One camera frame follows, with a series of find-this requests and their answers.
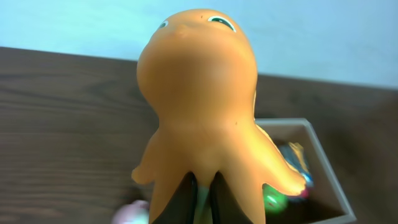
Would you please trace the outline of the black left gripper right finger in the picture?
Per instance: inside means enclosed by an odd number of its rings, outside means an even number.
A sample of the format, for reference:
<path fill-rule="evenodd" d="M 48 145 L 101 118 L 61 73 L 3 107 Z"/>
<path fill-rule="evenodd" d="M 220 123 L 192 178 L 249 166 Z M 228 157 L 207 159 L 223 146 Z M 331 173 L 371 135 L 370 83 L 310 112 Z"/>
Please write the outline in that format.
<path fill-rule="evenodd" d="M 220 172 L 210 185 L 210 206 L 213 224 L 252 224 Z"/>

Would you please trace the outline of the green number ball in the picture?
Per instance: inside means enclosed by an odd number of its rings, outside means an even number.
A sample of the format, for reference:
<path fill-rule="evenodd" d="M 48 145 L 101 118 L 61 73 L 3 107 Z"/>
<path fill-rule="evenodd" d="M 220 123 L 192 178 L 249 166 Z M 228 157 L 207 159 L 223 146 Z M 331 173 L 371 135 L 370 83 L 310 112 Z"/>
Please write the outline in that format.
<path fill-rule="evenodd" d="M 265 185 L 262 193 L 266 213 L 281 213 L 287 208 L 289 203 L 288 197 L 270 185 Z"/>

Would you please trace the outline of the red grey toy truck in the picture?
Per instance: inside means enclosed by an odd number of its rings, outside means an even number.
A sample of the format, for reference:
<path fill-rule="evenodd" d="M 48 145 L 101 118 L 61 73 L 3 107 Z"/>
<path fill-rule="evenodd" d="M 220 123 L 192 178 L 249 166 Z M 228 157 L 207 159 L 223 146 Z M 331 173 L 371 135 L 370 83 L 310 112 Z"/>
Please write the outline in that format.
<path fill-rule="evenodd" d="M 301 174 L 306 181 L 305 190 L 299 196 L 289 196 L 289 200 L 291 202 L 304 201 L 308 198 L 309 191 L 314 186 L 304 148 L 298 142 L 282 142 L 277 147 L 289 167 Z"/>

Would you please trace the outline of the orange dinosaur toy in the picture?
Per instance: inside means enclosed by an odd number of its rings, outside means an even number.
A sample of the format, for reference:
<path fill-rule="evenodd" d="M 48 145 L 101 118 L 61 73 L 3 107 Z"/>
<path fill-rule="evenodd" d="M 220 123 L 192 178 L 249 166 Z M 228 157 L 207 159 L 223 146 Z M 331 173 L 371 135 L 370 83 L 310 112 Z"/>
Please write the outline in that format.
<path fill-rule="evenodd" d="M 159 118 L 132 178 L 154 185 L 149 221 L 192 173 L 209 187 L 221 174 L 251 223 L 264 223 L 263 185 L 298 196 L 305 179 L 254 119 L 257 67 L 242 29 L 226 14 L 189 9 L 166 18 L 137 63 L 137 84 Z"/>

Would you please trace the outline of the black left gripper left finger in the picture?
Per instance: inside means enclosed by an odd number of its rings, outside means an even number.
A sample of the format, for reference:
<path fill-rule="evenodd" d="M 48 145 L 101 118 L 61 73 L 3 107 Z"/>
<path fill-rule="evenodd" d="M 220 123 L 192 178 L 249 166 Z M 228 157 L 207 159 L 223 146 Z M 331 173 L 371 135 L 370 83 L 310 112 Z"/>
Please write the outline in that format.
<path fill-rule="evenodd" d="M 193 224 L 198 200 L 198 184 L 193 172 L 187 173 L 163 212 L 153 224 Z"/>

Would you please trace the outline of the white pink duck toy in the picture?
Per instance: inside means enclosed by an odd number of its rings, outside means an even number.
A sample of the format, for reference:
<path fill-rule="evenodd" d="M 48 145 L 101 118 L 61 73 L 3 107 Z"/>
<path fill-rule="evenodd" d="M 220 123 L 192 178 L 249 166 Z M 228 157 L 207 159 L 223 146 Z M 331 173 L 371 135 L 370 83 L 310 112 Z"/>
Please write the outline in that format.
<path fill-rule="evenodd" d="M 149 203 L 144 200 L 135 200 L 123 205 L 113 216 L 111 224 L 148 224 Z"/>

